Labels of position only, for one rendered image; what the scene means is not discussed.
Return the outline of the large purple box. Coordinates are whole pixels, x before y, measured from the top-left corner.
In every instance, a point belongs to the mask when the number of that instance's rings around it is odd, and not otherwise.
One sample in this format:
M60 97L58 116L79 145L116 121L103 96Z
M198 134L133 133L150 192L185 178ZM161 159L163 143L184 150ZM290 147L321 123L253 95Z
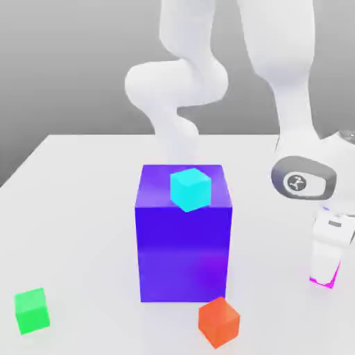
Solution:
M142 302L210 302L225 296L232 201L223 167L211 178L211 204L184 212L170 199L170 175L185 165L146 164L135 203Z

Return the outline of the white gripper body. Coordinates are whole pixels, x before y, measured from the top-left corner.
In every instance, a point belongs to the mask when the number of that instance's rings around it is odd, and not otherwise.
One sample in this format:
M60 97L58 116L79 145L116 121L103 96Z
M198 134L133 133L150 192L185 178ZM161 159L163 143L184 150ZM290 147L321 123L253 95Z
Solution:
M313 224L314 238L323 243L347 248L355 239L355 215L335 214L319 209Z

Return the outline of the small magenta cube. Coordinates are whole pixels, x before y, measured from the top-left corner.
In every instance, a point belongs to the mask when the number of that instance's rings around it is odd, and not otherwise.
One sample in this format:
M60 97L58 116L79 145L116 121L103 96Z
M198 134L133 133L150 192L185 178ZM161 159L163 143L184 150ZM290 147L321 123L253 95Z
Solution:
M319 286L332 289L336 282L340 265L340 261L337 264L320 263L313 261L311 264L311 273L309 276L309 281Z

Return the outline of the small green cube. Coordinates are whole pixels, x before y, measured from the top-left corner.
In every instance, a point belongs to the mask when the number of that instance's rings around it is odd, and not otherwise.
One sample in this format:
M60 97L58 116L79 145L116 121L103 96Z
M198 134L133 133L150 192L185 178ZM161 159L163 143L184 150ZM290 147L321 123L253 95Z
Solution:
M15 317L21 335L50 326L49 311L43 288L14 296Z

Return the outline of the small cyan cube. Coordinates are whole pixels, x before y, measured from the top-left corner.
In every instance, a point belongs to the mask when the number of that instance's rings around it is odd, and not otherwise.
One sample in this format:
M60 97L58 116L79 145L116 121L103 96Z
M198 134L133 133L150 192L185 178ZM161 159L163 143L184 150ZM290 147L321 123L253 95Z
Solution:
M197 168L170 175L170 198L182 211L190 212L211 204L211 178Z

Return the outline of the small orange cube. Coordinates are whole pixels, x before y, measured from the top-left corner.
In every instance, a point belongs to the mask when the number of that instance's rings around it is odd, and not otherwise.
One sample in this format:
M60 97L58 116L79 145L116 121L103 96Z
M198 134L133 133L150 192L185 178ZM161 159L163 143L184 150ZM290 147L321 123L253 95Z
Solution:
M235 339L239 325L239 313L224 297L218 297L198 309L198 328L214 349Z

